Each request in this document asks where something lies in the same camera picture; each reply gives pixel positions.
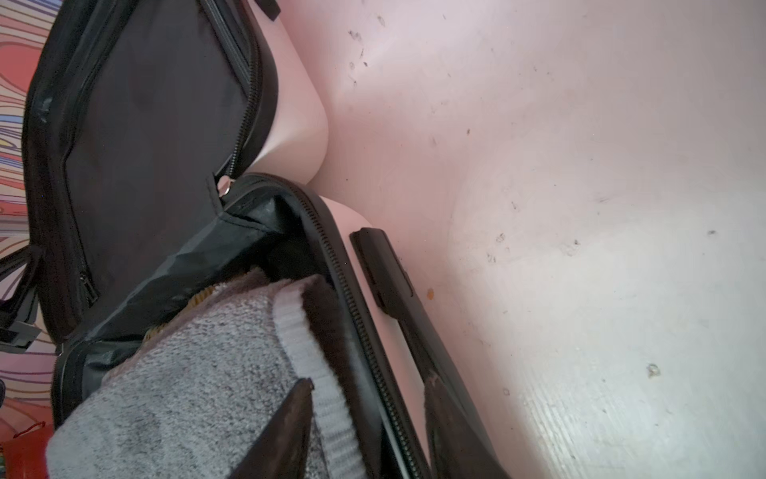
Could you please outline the black suitcase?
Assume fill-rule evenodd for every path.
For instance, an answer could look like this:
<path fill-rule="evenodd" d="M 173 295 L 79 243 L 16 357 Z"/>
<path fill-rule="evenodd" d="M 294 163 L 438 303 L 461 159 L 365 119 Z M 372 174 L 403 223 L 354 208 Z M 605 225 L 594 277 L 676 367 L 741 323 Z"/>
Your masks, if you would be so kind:
<path fill-rule="evenodd" d="M 55 345 L 53 433 L 196 293 L 261 271 L 320 275 L 367 476 L 434 478 L 438 375 L 498 460 L 385 231 L 309 189 L 327 117 L 274 1 L 64 1 L 27 93 L 30 242 L 1 347 Z"/>

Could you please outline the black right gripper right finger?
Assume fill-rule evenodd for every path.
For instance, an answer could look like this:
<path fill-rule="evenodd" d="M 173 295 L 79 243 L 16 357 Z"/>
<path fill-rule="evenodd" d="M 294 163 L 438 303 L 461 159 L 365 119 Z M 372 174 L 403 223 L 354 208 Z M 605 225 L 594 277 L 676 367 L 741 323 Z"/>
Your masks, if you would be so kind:
<path fill-rule="evenodd" d="M 508 478 L 508 473 L 481 441 L 442 379 L 431 374 L 424 386 L 433 477 Z"/>

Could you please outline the khaki shorts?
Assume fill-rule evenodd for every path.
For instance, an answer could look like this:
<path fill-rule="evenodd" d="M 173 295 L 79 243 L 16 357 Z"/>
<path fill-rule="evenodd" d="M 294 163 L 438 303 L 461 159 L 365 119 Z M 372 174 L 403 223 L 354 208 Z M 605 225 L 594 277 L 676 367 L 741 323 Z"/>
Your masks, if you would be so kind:
<path fill-rule="evenodd" d="M 189 299 L 187 304 L 180 311 L 178 311 L 177 314 L 174 317 L 172 317 L 169 321 L 166 321 L 165 323 L 162 323 L 161 325 L 156 325 L 155 327 L 151 327 L 145 333 L 143 338 L 143 343 L 147 343 L 148 341 L 150 341 L 154 336 L 158 335 L 165 327 L 167 327 L 175 319 L 178 319 L 185 313 L 188 313 L 189 311 L 192 311 L 193 309 L 198 307 L 214 292 L 215 292 L 215 285 L 211 285 L 210 287 L 206 287 L 205 289 L 202 289 L 201 291 L 196 293 L 193 297 Z"/>

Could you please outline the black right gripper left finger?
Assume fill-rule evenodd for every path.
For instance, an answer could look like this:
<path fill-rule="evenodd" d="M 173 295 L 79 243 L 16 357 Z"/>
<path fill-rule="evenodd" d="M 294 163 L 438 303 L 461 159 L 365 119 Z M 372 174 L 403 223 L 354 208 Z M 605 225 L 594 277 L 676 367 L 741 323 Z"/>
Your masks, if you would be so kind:
<path fill-rule="evenodd" d="M 313 383 L 299 379 L 243 460 L 231 479 L 305 477 L 313 419 Z"/>

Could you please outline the grey towel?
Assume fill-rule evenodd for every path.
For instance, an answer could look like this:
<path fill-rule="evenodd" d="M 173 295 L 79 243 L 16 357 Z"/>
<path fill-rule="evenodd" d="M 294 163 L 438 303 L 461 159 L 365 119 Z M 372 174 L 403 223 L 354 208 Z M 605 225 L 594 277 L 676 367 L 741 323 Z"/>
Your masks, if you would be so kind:
<path fill-rule="evenodd" d="M 251 271 L 111 371 L 54 433 L 53 478 L 229 478 L 301 378 L 313 383 L 304 478 L 364 478 L 336 295 L 320 275 Z"/>

